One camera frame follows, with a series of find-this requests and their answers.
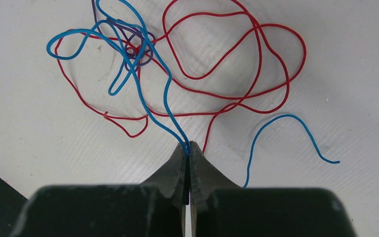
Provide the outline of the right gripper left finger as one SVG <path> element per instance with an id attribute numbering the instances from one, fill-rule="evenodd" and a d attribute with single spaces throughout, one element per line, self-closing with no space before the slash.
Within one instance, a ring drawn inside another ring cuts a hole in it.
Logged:
<path id="1" fill-rule="evenodd" d="M 189 188 L 184 148 L 177 145 L 170 158 L 143 183 L 149 188 L 148 237 L 183 237 Z"/>

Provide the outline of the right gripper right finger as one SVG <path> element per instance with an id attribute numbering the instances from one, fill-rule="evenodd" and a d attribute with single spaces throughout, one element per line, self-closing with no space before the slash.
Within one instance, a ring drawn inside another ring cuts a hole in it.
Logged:
<path id="1" fill-rule="evenodd" d="M 190 142 L 189 193 L 191 233 L 193 237 L 209 237 L 216 228 L 214 194 L 222 189 L 239 189 L 205 157 L 195 141 Z"/>

